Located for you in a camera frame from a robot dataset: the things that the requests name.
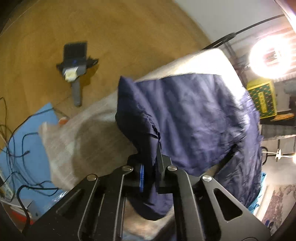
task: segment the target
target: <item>orange object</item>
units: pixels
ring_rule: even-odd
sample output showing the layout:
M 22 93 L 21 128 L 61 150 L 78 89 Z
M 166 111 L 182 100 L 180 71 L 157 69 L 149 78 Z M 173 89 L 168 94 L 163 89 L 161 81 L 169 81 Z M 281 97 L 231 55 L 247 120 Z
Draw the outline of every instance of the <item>orange object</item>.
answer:
M 69 119 L 67 117 L 62 117 L 59 119 L 59 125 L 63 126 L 64 124 L 66 124 L 69 121 Z
M 272 119 L 270 121 L 282 121 L 282 120 L 288 120 L 288 119 L 291 119 L 291 118 L 294 118 L 294 114 L 293 113 L 276 115 L 274 117 L 274 119 Z

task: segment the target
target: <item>blue mat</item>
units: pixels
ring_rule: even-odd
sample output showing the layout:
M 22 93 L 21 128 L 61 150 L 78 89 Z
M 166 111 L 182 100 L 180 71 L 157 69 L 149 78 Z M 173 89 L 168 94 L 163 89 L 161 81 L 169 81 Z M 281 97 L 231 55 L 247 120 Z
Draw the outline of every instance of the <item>blue mat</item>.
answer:
M 51 109 L 52 105 L 50 103 L 43 106 L 39 111 L 41 112 L 44 110 Z M 37 116 L 33 116 L 30 119 L 28 119 L 14 134 L 15 137 L 15 155 L 20 156 L 22 154 L 22 138 L 25 134 L 29 132 L 38 132 L 39 126 L 43 122 L 48 122 L 50 124 L 57 124 L 58 118 L 55 115 L 54 111 L 48 111 L 46 113 L 42 113 Z M 26 171 L 24 170 L 24 166 L 22 163 L 22 158 L 16 158 L 16 163 L 23 174 L 23 176 L 26 178 L 27 181 L 30 183 L 40 183 L 45 180 L 50 180 L 50 169 L 49 169 L 49 162 L 48 158 L 44 149 L 44 146 L 42 144 L 42 141 L 38 135 L 28 135 L 24 139 L 24 152 L 29 150 L 30 153 L 24 156 L 25 160 L 25 166 L 26 169 L 29 171 L 30 176 L 33 178 L 31 180 L 28 175 L 26 175 Z M 9 143 L 9 148 L 11 151 L 13 151 L 13 140 L 11 139 Z M 6 153 L 1 152 L 0 153 L 0 169 L 3 172 L 5 177 L 8 177 L 10 174 L 10 170 L 8 168 L 8 164 L 6 161 Z M 15 180 L 15 187 L 16 191 L 17 189 L 22 185 L 25 184 L 24 181 L 20 182 L 16 177 L 14 177 Z M 51 183 L 45 183 L 44 187 L 52 188 L 54 187 Z M 46 190 L 42 191 L 46 194 L 52 194 L 54 191 L 52 190 Z M 28 190 L 27 188 L 23 188 L 20 197 L 21 199 L 32 199 L 35 201 L 35 204 L 40 211 L 41 214 L 44 214 L 52 205 L 53 205 L 53 199 L 57 198 L 59 194 L 62 192 L 62 190 L 59 190 L 58 193 L 56 193 L 52 197 L 43 196 L 33 190 Z

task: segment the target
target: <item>navy blue cloth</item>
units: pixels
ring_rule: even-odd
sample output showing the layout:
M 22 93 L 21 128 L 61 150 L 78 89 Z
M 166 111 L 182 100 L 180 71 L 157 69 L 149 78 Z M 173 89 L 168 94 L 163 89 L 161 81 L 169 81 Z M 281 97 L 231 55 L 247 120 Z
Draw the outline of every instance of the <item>navy blue cloth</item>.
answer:
M 173 204 L 172 196 L 157 194 L 153 183 L 159 141 L 162 153 L 194 176 L 231 152 L 215 179 L 245 206 L 258 195 L 259 115 L 249 94 L 235 102 L 220 76 L 185 74 L 136 83 L 121 77 L 115 119 L 137 148 L 134 158 L 145 166 L 144 193 L 130 199 L 144 218 L 157 220 Z

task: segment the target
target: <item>green pattern box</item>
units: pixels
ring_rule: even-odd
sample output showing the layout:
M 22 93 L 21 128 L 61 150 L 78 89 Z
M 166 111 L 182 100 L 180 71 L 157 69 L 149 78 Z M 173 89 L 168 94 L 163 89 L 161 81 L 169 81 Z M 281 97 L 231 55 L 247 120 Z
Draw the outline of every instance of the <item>green pattern box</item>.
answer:
M 276 115 L 276 94 L 270 79 L 259 78 L 247 84 L 247 90 L 260 112 L 260 119 Z

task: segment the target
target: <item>black metal bracket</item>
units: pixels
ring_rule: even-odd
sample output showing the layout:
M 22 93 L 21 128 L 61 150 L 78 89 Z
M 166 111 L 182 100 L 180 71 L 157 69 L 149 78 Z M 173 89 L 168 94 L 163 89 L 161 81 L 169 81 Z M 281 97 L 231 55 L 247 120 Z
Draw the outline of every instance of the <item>black metal bracket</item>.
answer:
M 33 224 L 29 240 L 120 241 L 125 198 L 140 192 L 137 167 L 88 175 Z M 194 177 L 157 149 L 159 193 L 172 193 L 177 240 L 267 241 L 268 228 L 214 178 Z

